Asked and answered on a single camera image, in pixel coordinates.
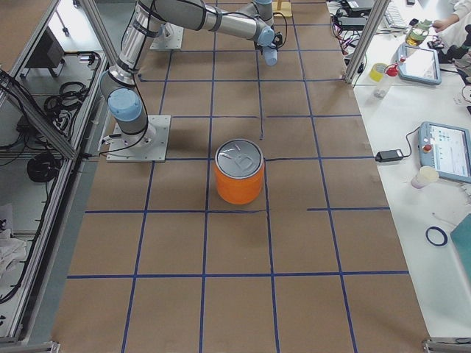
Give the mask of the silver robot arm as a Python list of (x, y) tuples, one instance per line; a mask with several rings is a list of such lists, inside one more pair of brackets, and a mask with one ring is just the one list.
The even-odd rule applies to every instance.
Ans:
[(250, 40), (266, 64), (275, 65), (280, 40), (273, 17), (270, 1), (251, 1), (236, 11), (225, 11), (204, 1), (137, 1), (127, 41), (116, 63), (102, 74), (100, 81), (107, 107), (121, 130), (124, 148), (145, 146), (155, 136), (135, 77), (153, 40), (163, 35), (166, 24)]

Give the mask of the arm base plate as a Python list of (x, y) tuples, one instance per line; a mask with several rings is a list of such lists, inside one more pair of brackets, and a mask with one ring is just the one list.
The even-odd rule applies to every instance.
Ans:
[(132, 137), (122, 133), (118, 124), (115, 123), (113, 134), (118, 134), (119, 137), (111, 140), (111, 152), (106, 153), (106, 160), (110, 163), (146, 163), (151, 161), (164, 163), (170, 127), (170, 115), (150, 115), (145, 134)]
[(183, 44), (184, 29), (181, 26), (166, 23), (163, 24), (157, 37), (150, 46), (151, 51), (171, 51), (180, 50)]

